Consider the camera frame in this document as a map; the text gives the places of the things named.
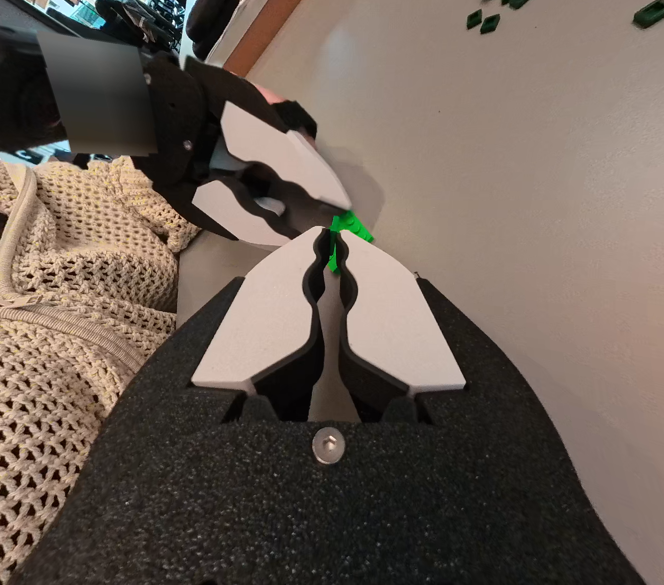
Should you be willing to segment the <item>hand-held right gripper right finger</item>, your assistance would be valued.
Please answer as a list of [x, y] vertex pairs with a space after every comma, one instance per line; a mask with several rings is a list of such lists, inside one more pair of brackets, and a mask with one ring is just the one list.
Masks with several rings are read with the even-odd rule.
[[466, 379], [416, 276], [359, 236], [336, 235], [343, 314], [339, 374], [361, 422], [389, 404], [463, 390]]

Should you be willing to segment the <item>person's torso in knit cardigan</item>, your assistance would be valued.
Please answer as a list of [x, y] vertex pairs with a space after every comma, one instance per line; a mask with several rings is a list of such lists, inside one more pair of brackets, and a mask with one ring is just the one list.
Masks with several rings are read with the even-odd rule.
[[176, 327], [178, 254], [70, 244], [36, 167], [1, 162], [1, 583], [69, 497], [100, 427]]

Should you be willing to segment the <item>bright green square lego plate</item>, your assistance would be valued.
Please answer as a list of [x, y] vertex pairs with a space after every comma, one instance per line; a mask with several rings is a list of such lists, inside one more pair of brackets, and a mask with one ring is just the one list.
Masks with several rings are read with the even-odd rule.
[[360, 239], [372, 243], [375, 238], [361, 223], [360, 219], [352, 210], [333, 217], [330, 230], [335, 233], [348, 231], [360, 237]]

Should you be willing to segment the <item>green L-shaped lego tile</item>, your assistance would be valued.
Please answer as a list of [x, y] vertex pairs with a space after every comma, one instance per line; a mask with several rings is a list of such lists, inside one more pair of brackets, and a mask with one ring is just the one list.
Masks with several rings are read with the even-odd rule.
[[340, 263], [343, 263], [345, 254], [347, 252], [343, 238], [339, 238], [340, 233], [334, 230], [329, 231], [330, 239], [330, 255], [328, 260], [328, 268], [333, 274], [340, 275]]

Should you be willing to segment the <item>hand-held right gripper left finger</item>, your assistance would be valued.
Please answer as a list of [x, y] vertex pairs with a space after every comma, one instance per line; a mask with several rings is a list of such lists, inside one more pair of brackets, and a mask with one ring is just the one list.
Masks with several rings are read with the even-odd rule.
[[306, 422], [325, 361], [317, 302], [329, 253], [330, 231], [313, 226], [250, 270], [191, 384], [264, 396], [280, 420]]

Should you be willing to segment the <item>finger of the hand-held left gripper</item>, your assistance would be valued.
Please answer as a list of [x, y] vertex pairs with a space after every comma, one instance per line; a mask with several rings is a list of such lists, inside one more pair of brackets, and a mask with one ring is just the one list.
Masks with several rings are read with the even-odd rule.
[[335, 171], [298, 132], [280, 132], [230, 101], [225, 103], [220, 129], [229, 157], [245, 165], [266, 166], [311, 199], [342, 210], [352, 208]]
[[285, 207], [272, 198], [254, 199], [246, 186], [232, 176], [200, 185], [193, 205], [245, 244], [279, 248], [300, 236], [284, 219]]

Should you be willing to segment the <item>small dark green lego tile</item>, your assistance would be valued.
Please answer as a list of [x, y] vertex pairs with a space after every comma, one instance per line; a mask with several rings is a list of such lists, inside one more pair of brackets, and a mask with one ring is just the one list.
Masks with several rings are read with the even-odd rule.
[[648, 29], [664, 17], [664, 1], [654, 0], [639, 9], [633, 17], [633, 23], [640, 29]]

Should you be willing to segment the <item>person's left forearm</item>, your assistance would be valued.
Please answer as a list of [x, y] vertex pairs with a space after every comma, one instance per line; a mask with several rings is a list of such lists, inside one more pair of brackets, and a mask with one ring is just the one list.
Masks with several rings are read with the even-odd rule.
[[37, 166], [37, 196], [70, 244], [147, 251], [162, 242], [178, 254], [201, 232], [153, 188], [129, 157], [90, 161], [87, 169], [53, 161]]

